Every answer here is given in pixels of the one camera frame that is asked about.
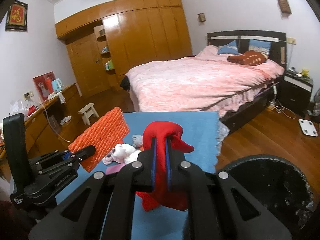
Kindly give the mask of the dark nightstand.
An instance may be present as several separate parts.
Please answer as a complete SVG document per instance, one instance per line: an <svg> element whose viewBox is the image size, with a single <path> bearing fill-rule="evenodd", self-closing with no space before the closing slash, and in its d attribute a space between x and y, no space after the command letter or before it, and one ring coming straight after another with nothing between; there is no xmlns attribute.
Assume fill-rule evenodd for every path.
<svg viewBox="0 0 320 240"><path fill-rule="evenodd" d="M298 77L287 70L280 84L279 101L295 114L305 117L311 99L313 79Z"/></svg>

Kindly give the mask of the grey crumpled tissue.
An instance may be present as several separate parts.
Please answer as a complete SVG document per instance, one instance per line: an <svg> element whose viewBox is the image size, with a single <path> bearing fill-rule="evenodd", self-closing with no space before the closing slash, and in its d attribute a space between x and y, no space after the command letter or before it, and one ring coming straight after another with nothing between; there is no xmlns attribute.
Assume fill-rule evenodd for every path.
<svg viewBox="0 0 320 240"><path fill-rule="evenodd" d="M134 148L141 148L143 146L143 136L142 135L133 135L132 136L132 146Z"/></svg>

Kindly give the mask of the white crumpled tissue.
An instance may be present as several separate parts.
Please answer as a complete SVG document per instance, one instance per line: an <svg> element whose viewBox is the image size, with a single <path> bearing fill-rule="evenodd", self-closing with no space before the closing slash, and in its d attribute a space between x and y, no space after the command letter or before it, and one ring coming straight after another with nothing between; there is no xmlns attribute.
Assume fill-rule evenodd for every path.
<svg viewBox="0 0 320 240"><path fill-rule="evenodd" d="M129 144L116 144L116 146L103 158L105 165L112 162L119 164L129 164L137 160L141 150L135 149Z"/></svg>

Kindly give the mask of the right blue pillow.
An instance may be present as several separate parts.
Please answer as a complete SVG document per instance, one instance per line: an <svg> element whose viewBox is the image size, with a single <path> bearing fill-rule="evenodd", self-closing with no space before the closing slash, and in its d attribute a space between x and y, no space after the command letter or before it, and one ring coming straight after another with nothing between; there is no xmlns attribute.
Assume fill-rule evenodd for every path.
<svg viewBox="0 0 320 240"><path fill-rule="evenodd" d="M259 52L259 53L264 54L268 57L270 54L270 50L271 50L271 42L250 39L248 49L251 51Z"/></svg>

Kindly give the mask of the red rubber glove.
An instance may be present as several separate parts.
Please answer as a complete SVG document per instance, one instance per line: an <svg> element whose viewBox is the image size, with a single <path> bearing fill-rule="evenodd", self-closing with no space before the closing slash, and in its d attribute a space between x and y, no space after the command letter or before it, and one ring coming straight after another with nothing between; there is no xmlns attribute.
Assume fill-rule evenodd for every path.
<svg viewBox="0 0 320 240"><path fill-rule="evenodd" d="M150 123L143 133L143 148L152 148L152 139L156 139L156 172L155 188L150 193L137 192L142 199L143 209L148 212L159 206L184 211L188 208L188 200L185 192L169 191L167 183L167 168L165 156L165 140L171 140L173 149L183 153L191 153L194 147L181 139L183 128L174 122L155 121Z"/></svg>

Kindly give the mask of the black lined trash bin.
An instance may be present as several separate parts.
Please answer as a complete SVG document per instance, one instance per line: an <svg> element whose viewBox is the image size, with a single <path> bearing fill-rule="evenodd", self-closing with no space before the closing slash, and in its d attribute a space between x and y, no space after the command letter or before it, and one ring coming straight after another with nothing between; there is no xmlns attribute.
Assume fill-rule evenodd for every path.
<svg viewBox="0 0 320 240"><path fill-rule="evenodd" d="M293 234L311 218L313 192L304 173L274 155L251 155L222 168L228 172Z"/></svg>

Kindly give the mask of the brown dotted pillow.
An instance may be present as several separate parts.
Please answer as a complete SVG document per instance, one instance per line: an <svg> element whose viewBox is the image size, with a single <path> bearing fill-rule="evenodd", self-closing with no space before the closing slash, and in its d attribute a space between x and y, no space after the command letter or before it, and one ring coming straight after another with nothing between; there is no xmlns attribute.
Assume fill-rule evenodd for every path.
<svg viewBox="0 0 320 240"><path fill-rule="evenodd" d="M265 54L253 50L249 50L241 55L232 55L227 57L228 62L244 66L257 66L265 63L266 60L267 56Z"/></svg>

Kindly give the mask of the blue pillow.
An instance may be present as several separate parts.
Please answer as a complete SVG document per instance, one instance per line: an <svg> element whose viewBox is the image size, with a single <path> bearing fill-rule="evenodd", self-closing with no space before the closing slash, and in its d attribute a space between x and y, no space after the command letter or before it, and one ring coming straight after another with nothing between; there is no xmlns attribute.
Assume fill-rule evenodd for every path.
<svg viewBox="0 0 320 240"><path fill-rule="evenodd" d="M259 53L264 54L268 57L270 54L270 50L271 50L271 42L250 39L248 49L251 51L259 52Z"/></svg>
<svg viewBox="0 0 320 240"><path fill-rule="evenodd" d="M236 43L236 40L229 42L226 45L219 46L219 49L217 51L217 55L221 54L232 54L232 55L239 55L238 46Z"/></svg>

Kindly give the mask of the plaid shirt on chair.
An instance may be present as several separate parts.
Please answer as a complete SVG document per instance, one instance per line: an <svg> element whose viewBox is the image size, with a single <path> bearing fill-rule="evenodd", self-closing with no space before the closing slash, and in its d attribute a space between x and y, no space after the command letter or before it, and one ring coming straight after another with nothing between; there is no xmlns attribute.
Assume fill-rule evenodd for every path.
<svg viewBox="0 0 320 240"><path fill-rule="evenodd" d="M319 123L320 122L320 89L317 90L313 99L314 99L314 106L312 110L312 118L314 122Z"/></svg>

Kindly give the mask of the orange foam net sheet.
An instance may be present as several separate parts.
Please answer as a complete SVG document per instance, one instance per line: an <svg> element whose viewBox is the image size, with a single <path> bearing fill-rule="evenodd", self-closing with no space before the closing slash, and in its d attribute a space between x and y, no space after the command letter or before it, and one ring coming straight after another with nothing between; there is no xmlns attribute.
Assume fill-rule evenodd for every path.
<svg viewBox="0 0 320 240"><path fill-rule="evenodd" d="M75 153L88 146L94 146L95 153L81 162L81 166L87 172L91 172L129 132L123 112L119 107L114 107L79 135L68 149Z"/></svg>

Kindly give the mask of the small white stool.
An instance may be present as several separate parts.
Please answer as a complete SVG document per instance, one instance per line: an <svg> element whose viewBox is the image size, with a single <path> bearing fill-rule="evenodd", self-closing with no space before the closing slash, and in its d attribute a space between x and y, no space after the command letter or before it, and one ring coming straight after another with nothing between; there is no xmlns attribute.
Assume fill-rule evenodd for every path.
<svg viewBox="0 0 320 240"><path fill-rule="evenodd" d="M78 114L81 115L84 124L88 126L91 125L91 122L89 119L91 116L95 116L96 118L100 117L94 107L94 103L88 103L85 107L83 107L78 111Z"/></svg>

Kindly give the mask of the wooden side desk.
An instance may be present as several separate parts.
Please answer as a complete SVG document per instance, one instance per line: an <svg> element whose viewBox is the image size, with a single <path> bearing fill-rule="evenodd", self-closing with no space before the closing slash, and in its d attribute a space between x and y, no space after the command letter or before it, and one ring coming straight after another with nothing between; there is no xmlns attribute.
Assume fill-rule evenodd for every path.
<svg viewBox="0 0 320 240"><path fill-rule="evenodd" d="M64 150L80 134L82 123L78 110L83 101L76 84L62 91L65 102L59 97L45 101L25 122L27 156L34 158L54 150Z"/></svg>

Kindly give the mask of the framed red calligraphy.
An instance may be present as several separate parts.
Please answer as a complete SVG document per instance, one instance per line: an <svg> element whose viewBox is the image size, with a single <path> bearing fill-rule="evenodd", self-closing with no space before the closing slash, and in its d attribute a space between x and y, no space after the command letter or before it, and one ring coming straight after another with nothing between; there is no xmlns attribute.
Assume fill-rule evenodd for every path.
<svg viewBox="0 0 320 240"><path fill-rule="evenodd" d="M5 22L6 31L27 31L27 12L26 3L15 1L9 8Z"/></svg>

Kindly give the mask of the pink paper piece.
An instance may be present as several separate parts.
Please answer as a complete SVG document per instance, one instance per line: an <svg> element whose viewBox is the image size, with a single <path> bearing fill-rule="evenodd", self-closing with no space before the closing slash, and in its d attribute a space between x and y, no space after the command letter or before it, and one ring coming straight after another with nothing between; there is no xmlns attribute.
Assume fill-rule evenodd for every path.
<svg viewBox="0 0 320 240"><path fill-rule="evenodd" d="M122 163L122 164L108 166L105 174L110 175L110 174L118 173L125 165L126 165L125 163Z"/></svg>

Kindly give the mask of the red picture frame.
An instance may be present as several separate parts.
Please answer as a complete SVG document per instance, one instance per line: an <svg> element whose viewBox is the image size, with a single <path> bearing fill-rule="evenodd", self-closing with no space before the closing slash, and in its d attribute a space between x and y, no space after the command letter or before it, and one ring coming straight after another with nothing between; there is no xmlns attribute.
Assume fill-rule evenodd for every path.
<svg viewBox="0 0 320 240"><path fill-rule="evenodd" d="M46 74L33 77L34 85L37 89L37 92L40 96L41 101L46 101L49 94L52 94L53 87L52 82L55 80L54 72L48 72Z"/></svg>

